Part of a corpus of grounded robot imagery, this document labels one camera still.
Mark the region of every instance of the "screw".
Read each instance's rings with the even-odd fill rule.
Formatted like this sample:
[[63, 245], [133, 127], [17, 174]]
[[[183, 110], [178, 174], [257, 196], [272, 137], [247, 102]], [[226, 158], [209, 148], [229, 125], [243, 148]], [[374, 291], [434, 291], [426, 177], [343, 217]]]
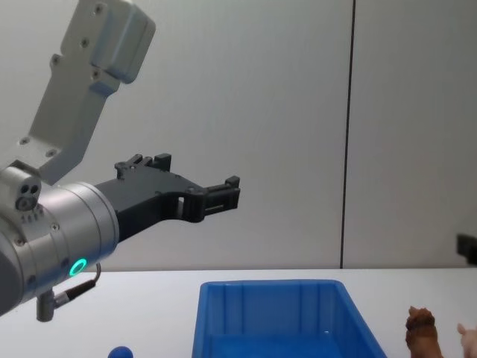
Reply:
[[103, 10], [103, 5], [101, 5], [101, 4], [96, 4], [96, 6], [95, 6], [95, 11], [94, 11], [92, 14], [93, 14], [93, 15], [99, 15], [102, 10]]
[[36, 280], [37, 280], [37, 277], [36, 277], [34, 274], [32, 274], [32, 275], [28, 278], [27, 283], [28, 283], [28, 285], [33, 285]]
[[57, 65], [60, 62], [60, 55], [54, 54], [53, 57], [51, 58], [51, 63], [54, 65]]
[[86, 37], [84, 37], [80, 42], [80, 46], [82, 48], [86, 48], [86, 47], [88, 47], [88, 45], [89, 45], [89, 40]]
[[54, 155], [56, 155], [57, 150], [56, 149], [50, 149], [49, 151], [46, 152], [46, 157], [51, 158]]

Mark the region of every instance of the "white table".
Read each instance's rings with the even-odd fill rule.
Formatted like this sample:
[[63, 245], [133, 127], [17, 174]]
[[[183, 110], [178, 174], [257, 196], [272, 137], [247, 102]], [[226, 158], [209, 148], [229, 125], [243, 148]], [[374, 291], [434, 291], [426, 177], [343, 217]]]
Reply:
[[[80, 274], [61, 287], [91, 276]], [[202, 283], [291, 278], [343, 282], [389, 357], [409, 357], [404, 339], [411, 304], [434, 313], [446, 358], [462, 357], [457, 323], [477, 324], [474, 268], [111, 272], [56, 311], [53, 322], [36, 321], [35, 300], [1, 317], [0, 357], [106, 358], [119, 345], [130, 347], [135, 358], [190, 357]]]

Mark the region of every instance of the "blue plastic bin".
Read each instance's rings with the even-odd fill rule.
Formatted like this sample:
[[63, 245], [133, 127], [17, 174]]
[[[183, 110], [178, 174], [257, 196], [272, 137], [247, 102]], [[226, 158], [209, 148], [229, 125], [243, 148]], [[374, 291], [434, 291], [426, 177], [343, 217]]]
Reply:
[[192, 358], [386, 357], [334, 280], [205, 283]]

